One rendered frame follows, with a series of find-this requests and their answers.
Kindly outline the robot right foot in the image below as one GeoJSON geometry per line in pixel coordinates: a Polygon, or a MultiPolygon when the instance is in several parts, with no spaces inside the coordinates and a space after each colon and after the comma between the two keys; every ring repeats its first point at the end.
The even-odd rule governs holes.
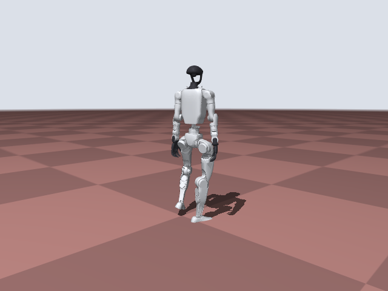
{"type": "Polygon", "coordinates": [[[197,218],[197,215],[196,215],[196,216],[192,217],[191,222],[207,221],[207,220],[210,220],[210,219],[212,219],[212,217],[208,217],[208,216],[203,216],[202,215],[202,218],[197,218]]]}

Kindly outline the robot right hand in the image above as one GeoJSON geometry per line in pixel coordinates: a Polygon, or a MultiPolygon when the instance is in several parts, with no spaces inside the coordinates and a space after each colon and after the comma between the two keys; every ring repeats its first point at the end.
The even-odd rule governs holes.
{"type": "Polygon", "coordinates": [[[214,157],[213,157],[213,159],[210,160],[210,162],[213,162],[213,161],[216,159],[216,154],[217,154],[217,152],[218,152],[218,143],[217,143],[217,139],[216,139],[216,138],[213,138],[213,143],[212,143],[212,145],[213,145],[213,151],[214,151],[212,157],[213,157],[213,156],[214,156],[214,157]]]}

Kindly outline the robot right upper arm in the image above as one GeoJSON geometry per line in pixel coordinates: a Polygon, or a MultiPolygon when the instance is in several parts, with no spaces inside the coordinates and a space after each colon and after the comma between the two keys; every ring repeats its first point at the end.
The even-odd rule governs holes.
{"type": "Polygon", "coordinates": [[[213,122],[213,117],[215,114],[215,94],[211,90],[202,90],[202,95],[206,99],[208,117],[207,119],[210,122],[213,122]]]}

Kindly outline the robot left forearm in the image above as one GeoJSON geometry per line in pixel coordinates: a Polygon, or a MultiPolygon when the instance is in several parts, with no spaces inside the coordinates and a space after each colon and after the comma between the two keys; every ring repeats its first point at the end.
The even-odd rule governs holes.
{"type": "Polygon", "coordinates": [[[174,117],[173,117],[173,132],[172,132],[173,135],[172,136],[175,136],[175,141],[179,140],[180,125],[181,125],[181,123],[179,121],[174,120],[174,117]]]}

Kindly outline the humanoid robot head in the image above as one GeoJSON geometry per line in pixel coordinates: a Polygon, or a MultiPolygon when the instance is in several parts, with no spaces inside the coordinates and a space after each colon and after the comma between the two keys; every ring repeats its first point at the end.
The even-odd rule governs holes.
{"type": "Polygon", "coordinates": [[[200,67],[193,65],[187,69],[186,73],[189,74],[192,79],[192,82],[190,83],[190,86],[187,89],[198,89],[198,85],[201,83],[202,80],[203,70],[200,67]],[[193,78],[196,75],[200,75],[200,80],[198,82],[195,82],[193,78]]]}

